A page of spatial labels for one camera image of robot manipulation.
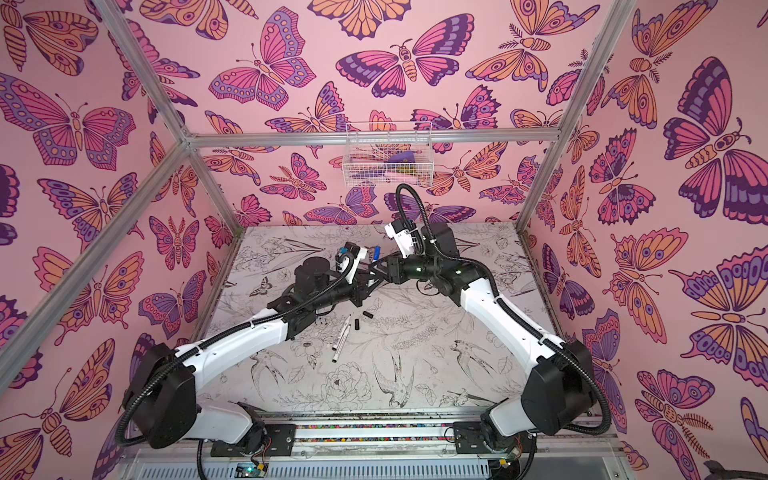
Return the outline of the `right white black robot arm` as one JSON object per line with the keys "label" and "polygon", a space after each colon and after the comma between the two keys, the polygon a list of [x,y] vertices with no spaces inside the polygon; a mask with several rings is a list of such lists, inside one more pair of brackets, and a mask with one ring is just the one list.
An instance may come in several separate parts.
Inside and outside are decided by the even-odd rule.
{"label": "right white black robot arm", "polygon": [[509,350],[525,376],[522,394],[486,410],[480,420],[488,447],[500,450],[521,433],[555,435],[568,430],[597,436],[606,433],[612,414],[594,378],[590,351],[549,332],[500,291],[481,261],[460,256],[446,224],[421,228],[397,219],[385,227],[397,252],[379,265],[387,282],[427,280],[439,294],[479,319]]}

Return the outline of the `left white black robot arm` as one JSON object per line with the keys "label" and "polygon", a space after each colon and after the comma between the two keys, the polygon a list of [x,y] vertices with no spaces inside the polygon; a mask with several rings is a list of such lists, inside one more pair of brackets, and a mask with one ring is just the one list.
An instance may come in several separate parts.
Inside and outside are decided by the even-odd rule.
{"label": "left white black robot arm", "polygon": [[180,440],[201,440],[257,452],[266,428],[255,407],[206,403],[199,394],[241,361],[295,339],[321,311],[344,302],[362,305],[389,279],[377,262],[359,266],[344,254],[342,264],[341,271],[333,271],[326,259],[311,257],[296,268],[293,284],[281,296],[244,322],[184,347],[153,347],[125,392],[116,444],[161,449]]}

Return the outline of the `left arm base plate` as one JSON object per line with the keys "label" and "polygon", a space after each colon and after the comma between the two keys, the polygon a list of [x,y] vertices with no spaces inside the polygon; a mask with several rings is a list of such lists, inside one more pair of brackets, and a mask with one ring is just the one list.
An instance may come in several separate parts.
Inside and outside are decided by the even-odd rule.
{"label": "left arm base plate", "polygon": [[288,457],[292,454],[296,440],[295,424],[266,424],[257,426],[236,444],[214,441],[210,455],[214,458],[251,457]]}

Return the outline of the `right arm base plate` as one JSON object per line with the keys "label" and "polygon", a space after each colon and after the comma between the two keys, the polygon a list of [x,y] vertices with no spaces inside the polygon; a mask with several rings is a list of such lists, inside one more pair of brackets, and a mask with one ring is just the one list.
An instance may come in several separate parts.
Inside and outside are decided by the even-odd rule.
{"label": "right arm base plate", "polygon": [[519,455],[533,448],[533,437],[528,432],[504,437],[480,421],[454,422],[450,431],[458,454]]}

